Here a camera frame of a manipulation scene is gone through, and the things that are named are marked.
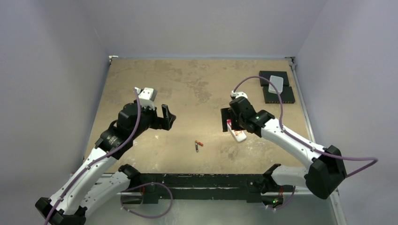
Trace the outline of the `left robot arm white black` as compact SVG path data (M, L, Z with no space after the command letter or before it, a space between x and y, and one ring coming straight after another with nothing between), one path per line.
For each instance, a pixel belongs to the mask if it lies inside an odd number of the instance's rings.
M90 155L67 183L51 197L41 197L35 204L46 225L83 225L101 204L119 192L147 193L159 183L148 180L129 164L122 165L107 181L97 184L103 173L133 146L133 141L147 129L170 130L176 116L167 105L157 109L138 101L126 104L95 143Z

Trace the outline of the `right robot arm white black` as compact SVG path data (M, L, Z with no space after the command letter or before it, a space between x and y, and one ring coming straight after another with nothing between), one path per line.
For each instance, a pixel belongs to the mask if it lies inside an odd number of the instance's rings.
M255 134L278 145L302 164L302 167L273 165L263 174L263 190L274 191L285 185L304 187L318 198L327 199L347 177L337 147L325 148L298 135L268 111L255 111L245 97L230 101L229 107L221 109L221 117L224 132L230 127Z

